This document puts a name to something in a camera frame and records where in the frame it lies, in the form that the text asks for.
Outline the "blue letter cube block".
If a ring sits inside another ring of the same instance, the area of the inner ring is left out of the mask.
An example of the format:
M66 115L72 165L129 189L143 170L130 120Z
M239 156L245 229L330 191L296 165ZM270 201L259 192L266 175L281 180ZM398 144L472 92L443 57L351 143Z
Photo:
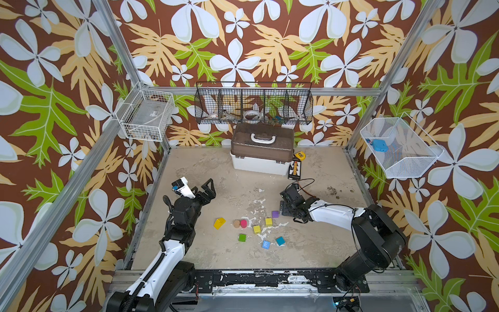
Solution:
M262 248L264 248L265 250L269 250L270 249L270 242L267 240L264 240L262 242Z

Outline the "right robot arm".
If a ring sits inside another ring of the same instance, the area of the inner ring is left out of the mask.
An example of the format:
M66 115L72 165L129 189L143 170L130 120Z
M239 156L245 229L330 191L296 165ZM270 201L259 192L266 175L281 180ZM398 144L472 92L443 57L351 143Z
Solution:
M408 243L407 236L378 205L353 208L317 197L305 199L301 187L291 183L280 193L280 212L294 222L323 222L351 231L356 252L335 273L335 287L353 289L365 274L383 273Z

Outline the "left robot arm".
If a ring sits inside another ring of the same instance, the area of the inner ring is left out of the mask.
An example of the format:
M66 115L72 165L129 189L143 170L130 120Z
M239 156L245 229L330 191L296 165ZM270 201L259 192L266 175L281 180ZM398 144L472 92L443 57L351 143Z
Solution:
M201 209L216 198L213 179L201 189L190 188L186 178L172 183L175 202L164 195L169 210L160 250L147 269L126 291L112 294L105 311L167 311L176 296L194 287L195 266L183 261L196 236Z

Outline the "yellow wedge block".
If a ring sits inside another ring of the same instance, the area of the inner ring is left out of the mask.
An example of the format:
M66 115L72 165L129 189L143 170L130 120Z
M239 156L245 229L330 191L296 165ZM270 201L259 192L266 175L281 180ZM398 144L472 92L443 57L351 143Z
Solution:
M214 226L214 228L215 228L216 230L219 230L219 229L220 229L220 228L221 228L221 227L222 227L225 223L226 223L226 220L225 220L224 218L220 217L220 218L217 218L217 219L215 220L215 222L214 222L214 225L213 225L213 226Z

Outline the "black battery holder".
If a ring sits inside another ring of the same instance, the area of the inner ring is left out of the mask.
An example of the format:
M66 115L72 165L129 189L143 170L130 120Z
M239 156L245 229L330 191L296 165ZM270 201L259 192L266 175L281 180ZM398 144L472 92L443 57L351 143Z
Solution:
M294 159L288 168L288 179L300 181L301 179L301 161Z

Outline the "brown lid storage box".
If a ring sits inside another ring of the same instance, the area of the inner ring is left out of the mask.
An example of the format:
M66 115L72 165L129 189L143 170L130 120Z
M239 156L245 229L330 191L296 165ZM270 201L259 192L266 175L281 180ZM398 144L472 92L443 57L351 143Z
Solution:
M285 176L294 157L294 131L240 123L231 139L230 156L236 170Z

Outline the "blue object in basket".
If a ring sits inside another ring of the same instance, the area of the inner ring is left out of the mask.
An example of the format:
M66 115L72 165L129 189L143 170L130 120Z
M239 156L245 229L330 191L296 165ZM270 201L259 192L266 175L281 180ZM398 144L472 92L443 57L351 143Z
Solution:
M386 153L389 150L389 147L384 140L374 139L370 145L375 152Z

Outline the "white mesh basket right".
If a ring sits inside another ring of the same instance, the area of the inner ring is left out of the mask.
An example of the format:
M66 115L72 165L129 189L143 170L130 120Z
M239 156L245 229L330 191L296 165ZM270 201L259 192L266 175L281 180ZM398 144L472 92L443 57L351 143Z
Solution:
M411 117L378 117L362 128L361 137L388 179L421 178L444 149ZM375 152L370 143L384 140L388 152Z

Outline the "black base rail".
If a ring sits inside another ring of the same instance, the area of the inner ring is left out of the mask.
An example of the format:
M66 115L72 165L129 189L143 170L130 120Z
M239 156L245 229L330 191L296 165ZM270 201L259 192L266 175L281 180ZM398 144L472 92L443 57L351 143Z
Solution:
M336 284L336 270L325 269L283 269L283 270L215 270L193 269L187 273L187 284L181 288L186 293L214 292L216 287L249 285L269 287L272 290L285 285L304 285L319 293L341 292Z

